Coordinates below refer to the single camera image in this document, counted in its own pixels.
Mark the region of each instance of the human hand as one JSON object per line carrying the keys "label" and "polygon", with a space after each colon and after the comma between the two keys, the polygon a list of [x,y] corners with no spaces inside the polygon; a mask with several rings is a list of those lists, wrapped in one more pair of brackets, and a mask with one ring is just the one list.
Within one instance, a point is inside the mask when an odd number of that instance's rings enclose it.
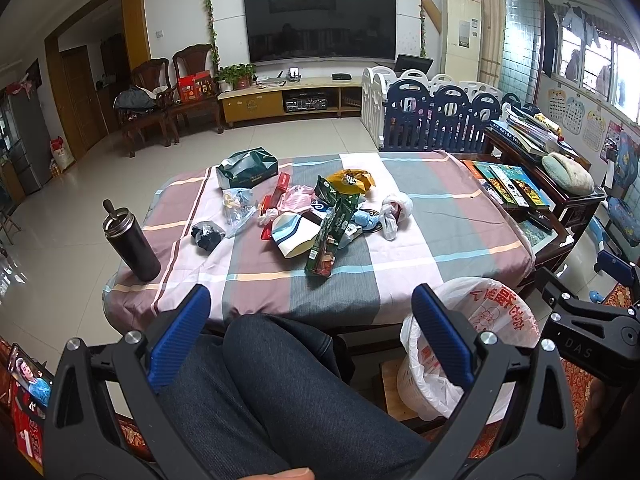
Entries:
{"label": "human hand", "polygon": [[[580,448],[587,447],[593,436],[600,431],[602,425],[603,404],[607,396],[607,386],[599,379],[591,381],[589,399],[584,407],[584,416],[582,424],[578,428],[578,443]],[[622,411],[626,408],[627,399],[622,405]]]}
{"label": "human hand", "polygon": [[270,480],[271,478],[292,478],[295,480],[315,480],[316,476],[308,467],[300,469],[289,469],[275,475],[255,475],[241,478],[240,480]]}

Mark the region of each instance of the cabinet drawer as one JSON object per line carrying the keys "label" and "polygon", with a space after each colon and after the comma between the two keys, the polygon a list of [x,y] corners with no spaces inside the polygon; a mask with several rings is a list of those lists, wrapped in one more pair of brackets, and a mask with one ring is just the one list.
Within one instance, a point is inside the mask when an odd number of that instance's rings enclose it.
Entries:
{"label": "cabinet drawer", "polygon": [[277,117],[284,114],[282,92],[245,95],[223,100],[225,119],[228,123],[248,121],[264,117]]}

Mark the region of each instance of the wooden door frame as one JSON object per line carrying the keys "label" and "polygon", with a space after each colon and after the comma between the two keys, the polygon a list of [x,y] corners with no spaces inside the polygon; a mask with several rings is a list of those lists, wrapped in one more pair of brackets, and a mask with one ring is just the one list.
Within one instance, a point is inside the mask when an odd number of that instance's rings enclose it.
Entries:
{"label": "wooden door frame", "polygon": [[60,52],[60,56],[63,59],[63,65],[64,65],[65,57],[74,56],[78,52],[84,52],[84,54],[86,55],[86,59],[88,61],[88,68],[89,68],[88,75],[91,80],[91,88],[89,88],[88,91],[93,94],[92,96],[89,97],[89,102],[91,106],[91,115],[94,118],[95,126],[98,129],[97,131],[98,136],[100,137],[100,139],[103,139],[109,134],[109,131],[107,129],[107,123],[104,120],[104,116],[102,115],[102,110],[100,110],[100,101],[98,100],[98,92],[95,91],[94,76],[91,73],[91,61],[89,60],[89,49],[87,48],[86,45],[75,46],[73,48],[68,48],[67,50],[63,50],[62,52]]}
{"label": "wooden door frame", "polygon": [[[56,102],[56,108],[62,129],[65,132],[68,147],[76,160],[84,156],[87,152],[87,147],[84,145],[84,142],[82,142],[76,115],[73,111],[71,94],[66,84],[62,56],[58,46],[58,37],[106,1],[108,0],[91,0],[62,22],[44,41],[51,92]],[[129,66],[134,68],[151,59],[151,51],[146,31],[144,0],[122,0],[122,24]]]}

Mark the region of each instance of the thermos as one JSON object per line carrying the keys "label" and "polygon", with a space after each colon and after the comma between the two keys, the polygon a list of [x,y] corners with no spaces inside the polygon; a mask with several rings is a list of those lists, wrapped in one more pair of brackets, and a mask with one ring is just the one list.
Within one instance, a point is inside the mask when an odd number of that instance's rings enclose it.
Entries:
{"label": "thermos", "polygon": [[141,282],[150,282],[160,274],[160,261],[136,217],[126,207],[115,210],[111,200],[102,205],[109,213],[102,224],[107,240]]}

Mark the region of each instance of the beige curtain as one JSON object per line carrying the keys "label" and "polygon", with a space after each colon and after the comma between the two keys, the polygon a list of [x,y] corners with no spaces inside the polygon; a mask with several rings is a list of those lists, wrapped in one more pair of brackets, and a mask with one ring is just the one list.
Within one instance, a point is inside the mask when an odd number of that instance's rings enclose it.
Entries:
{"label": "beige curtain", "polygon": [[482,0],[480,81],[497,87],[502,68],[506,0]]}

